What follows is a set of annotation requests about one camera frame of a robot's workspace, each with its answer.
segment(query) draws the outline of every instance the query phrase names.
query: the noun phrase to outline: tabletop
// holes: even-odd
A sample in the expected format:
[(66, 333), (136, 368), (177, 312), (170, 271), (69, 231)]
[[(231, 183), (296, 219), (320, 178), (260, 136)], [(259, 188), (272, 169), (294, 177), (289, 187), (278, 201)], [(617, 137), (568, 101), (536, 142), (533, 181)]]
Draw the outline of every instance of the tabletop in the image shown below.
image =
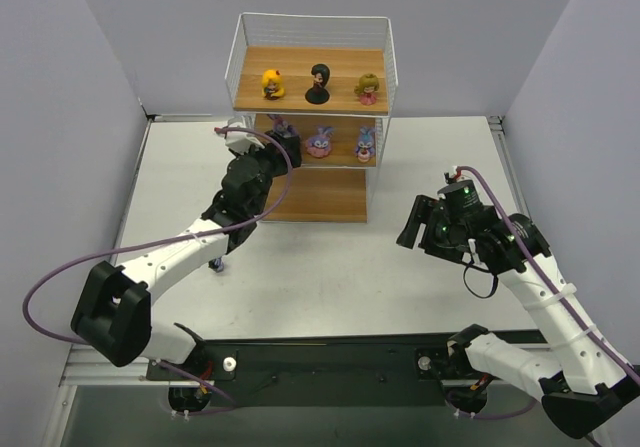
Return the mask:
[[(213, 133), (223, 125), (151, 124), (121, 245), (177, 235), (209, 206), (232, 159)], [(443, 172), (462, 164), (477, 168), (515, 211), (484, 117), (394, 118), (368, 223), (262, 222), (225, 257), (224, 272), (196, 270), (158, 300), (153, 315), (205, 339), (456, 332), (473, 323), (533, 329), (503, 286), (477, 299), (465, 290), (461, 266), (395, 243), (415, 196), (435, 196)], [(485, 274), (467, 279), (478, 292), (490, 289)]]

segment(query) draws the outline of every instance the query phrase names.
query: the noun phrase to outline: purple toy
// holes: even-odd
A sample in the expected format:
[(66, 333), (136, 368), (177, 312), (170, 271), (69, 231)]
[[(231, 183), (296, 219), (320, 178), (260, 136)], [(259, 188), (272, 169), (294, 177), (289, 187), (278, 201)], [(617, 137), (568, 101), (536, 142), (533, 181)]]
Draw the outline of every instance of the purple toy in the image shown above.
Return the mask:
[(307, 139), (307, 152), (316, 159), (322, 159), (331, 153), (331, 134), (333, 127), (318, 126), (318, 133)]
[(281, 137), (289, 138), (298, 135), (298, 132), (293, 128), (293, 125), (284, 120), (282, 116), (278, 114), (267, 114), (267, 117), (273, 120), (271, 130)]
[(375, 142), (375, 127), (360, 127), (360, 136), (358, 136), (358, 145), (356, 145), (356, 157), (363, 164), (369, 162), (376, 155)]

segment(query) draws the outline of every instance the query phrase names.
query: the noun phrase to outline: doll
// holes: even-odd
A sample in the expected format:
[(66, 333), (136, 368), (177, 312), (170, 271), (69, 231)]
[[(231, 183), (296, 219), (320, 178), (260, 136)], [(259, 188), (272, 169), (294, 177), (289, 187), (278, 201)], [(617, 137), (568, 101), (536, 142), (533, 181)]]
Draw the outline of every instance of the doll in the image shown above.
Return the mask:
[(285, 139), (298, 135), (298, 132), (296, 131), (296, 129), (294, 129), (293, 125), (284, 120), (282, 116), (278, 114), (267, 114), (267, 116), (271, 120), (273, 120), (273, 126), (271, 127), (271, 130), (274, 133), (280, 135), (281, 137), (284, 137)]
[(380, 81), (375, 74), (364, 74), (353, 91), (360, 98), (362, 105), (373, 105), (378, 100), (376, 92), (379, 88)]
[(307, 99), (307, 102), (310, 104), (324, 104), (330, 97), (326, 86), (327, 82), (329, 82), (331, 71), (329, 67), (324, 64), (316, 64), (311, 67), (311, 75), (313, 75), (313, 87), (307, 90), (304, 98)]
[(356, 145), (356, 157), (363, 164), (376, 155), (375, 144), (375, 127), (360, 127), (360, 136), (358, 136), (358, 144)]
[(262, 74), (262, 96), (267, 100), (278, 100), (284, 97), (282, 76), (278, 70), (265, 70)]
[(331, 153), (331, 134), (333, 127), (318, 126), (318, 133), (305, 142), (307, 152), (316, 159), (322, 159)]

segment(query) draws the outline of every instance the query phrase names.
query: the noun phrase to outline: yellow toy figurine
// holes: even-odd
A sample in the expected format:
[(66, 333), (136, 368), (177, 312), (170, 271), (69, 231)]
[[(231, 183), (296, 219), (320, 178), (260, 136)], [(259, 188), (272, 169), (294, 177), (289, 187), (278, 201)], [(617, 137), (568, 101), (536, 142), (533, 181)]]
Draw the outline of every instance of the yellow toy figurine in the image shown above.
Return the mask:
[(375, 74), (364, 74), (360, 77), (358, 85), (353, 89), (360, 98), (362, 105), (373, 105), (376, 103), (376, 92), (380, 88), (380, 81)]
[(284, 97), (282, 76), (277, 70), (265, 70), (262, 74), (262, 96), (267, 100), (278, 100)]

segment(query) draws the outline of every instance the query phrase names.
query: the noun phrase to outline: wooden shelf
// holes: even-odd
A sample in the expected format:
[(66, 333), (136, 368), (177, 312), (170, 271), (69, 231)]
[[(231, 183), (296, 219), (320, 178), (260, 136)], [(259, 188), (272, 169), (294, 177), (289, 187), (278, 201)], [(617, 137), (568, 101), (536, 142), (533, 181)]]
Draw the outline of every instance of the wooden shelf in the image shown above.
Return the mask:
[[(330, 125), (334, 128), (331, 137), (331, 154), (323, 159), (317, 159), (309, 155), (303, 145), (302, 163), (304, 165), (326, 165), (336, 167), (375, 167), (376, 157), (369, 162), (359, 162), (355, 155), (356, 143), (360, 135), (360, 127), (374, 127), (376, 121), (372, 117), (337, 117), (332, 115), (295, 115), (283, 114), (282, 118), (295, 127), (300, 133), (302, 141), (313, 137), (318, 133), (318, 125)], [(273, 121), (267, 114), (256, 115), (255, 127), (260, 132), (271, 130)]]
[[(274, 179), (267, 208), (282, 193), (285, 177)], [(366, 222), (366, 171), (305, 169), (294, 171), (284, 202), (266, 220), (287, 222)]]
[[(331, 69), (327, 90), (329, 101), (308, 103), (304, 94), (312, 86), (311, 67), (323, 63)], [(285, 96), (278, 100), (262, 97), (260, 81), (267, 69), (282, 74)], [(361, 75), (374, 73), (380, 79), (378, 101), (362, 105), (353, 88)], [(242, 67), (233, 108), (241, 112), (317, 112), (345, 115), (389, 114), (384, 53), (380, 49), (332, 49), (309, 47), (249, 46)]]

